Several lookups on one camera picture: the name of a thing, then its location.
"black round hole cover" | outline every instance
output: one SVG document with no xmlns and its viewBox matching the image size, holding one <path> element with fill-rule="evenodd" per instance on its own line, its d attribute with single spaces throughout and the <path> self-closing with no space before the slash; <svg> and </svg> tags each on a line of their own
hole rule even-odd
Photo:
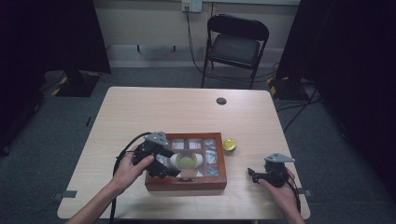
<svg viewBox="0 0 396 224">
<path fill-rule="evenodd" d="M 227 104 L 227 100 L 224 99 L 224 98 L 222 98 L 222 97 L 219 97 L 219 98 L 216 100 L 216 102 L 217 102 L 219 105 L 225 105 L 225 104 Z"/>
</svg>

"wooden box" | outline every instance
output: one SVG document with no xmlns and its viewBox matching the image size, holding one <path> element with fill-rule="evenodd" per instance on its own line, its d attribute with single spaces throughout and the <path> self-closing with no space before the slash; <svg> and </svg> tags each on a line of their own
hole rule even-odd
<svg viewBox="0 0 396 224">
<path fill-rule="evenodd" d="M 166 139 L 175 155 L 172 158 L 158 155 L 157 160 L 181 173 L 164 179 L 146 174 L 148 191 L 225 189 L 221 133 L 167 133 Z"/>
</svg>

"electrical socket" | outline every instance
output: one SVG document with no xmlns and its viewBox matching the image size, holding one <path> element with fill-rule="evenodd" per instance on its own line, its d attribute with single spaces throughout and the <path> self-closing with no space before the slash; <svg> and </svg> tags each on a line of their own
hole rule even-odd
<svg viewBox="0 0 396 224">
<path fill-rule="evenodd" d="M 189 12 L 202 12 L 202 1 L 181 1 L 181 11 L 186 11 L 186 7 L 189 8 Z"/>
</svg>

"wooden table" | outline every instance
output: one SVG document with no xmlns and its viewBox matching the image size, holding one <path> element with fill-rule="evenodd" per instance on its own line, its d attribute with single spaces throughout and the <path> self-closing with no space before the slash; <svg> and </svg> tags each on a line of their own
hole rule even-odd
<svg viewBox="0 0 396 224">
<path fill-rule="evenodd" d="M 223 97 L 226 105 L 218 105 Z M 144 132 L 216 133 L 235 138 L 226 153 L 225 190 L 148 192 L 139 176 L 117 199 L 116 218 L 136 219 L 274 219 L 283 218 L 271 195 L 253 184 L 247 168 L 264 172 L 263 158 L 290 151 L 269 92 L 246 90 L 113 87 L 106 94 L 67 190 L 60 218 L 70 218 L 112 176 L 116 157 Z M 296 174 L 293 163 L 286 165 Z M 310 211 L 301 195 L 303 218 Z M 109 217 L 110 206 L 101 216 Z"/>
</svg>

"person's left hand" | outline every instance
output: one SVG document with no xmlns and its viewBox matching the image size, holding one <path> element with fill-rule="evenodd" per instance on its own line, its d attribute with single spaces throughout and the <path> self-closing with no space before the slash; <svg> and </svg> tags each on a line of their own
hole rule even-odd
<svg viewBox="0 0 396 224">
<path fill-rule="evenodd" d="M 143 170 L 154 161 L 152 155 L 147 156 L 137 165 L 132 163 L 132 158 L 134 157 L 133 152 L 127 152 L 122 158 L 117 172 L 114 174 L 110 181 L 110 185 L 115 185 L 118 189 L 119 194 L 122 194 L 126 189 L 128 189 L 134 181 L 143 173 Z"/>
</svg>

